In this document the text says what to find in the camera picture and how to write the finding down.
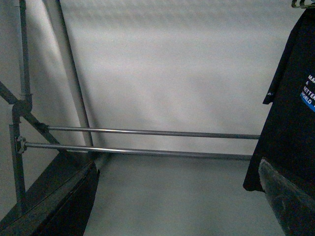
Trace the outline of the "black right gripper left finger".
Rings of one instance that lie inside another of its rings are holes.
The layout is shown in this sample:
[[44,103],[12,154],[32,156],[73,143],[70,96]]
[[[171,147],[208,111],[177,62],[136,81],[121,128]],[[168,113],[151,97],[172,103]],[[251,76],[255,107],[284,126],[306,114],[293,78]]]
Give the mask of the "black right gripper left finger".
[[26,212],[17,206],[0,222],[2,236],[82,236],[98,186],[92,155],[60,152],[26,191]]

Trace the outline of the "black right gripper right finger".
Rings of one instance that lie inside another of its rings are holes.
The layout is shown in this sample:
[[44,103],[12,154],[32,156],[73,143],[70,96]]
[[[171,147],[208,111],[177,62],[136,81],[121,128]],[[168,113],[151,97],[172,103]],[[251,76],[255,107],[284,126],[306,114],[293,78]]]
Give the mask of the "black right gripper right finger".
[[286,236],[315,234],[315,185],[262,158],[260,184]]

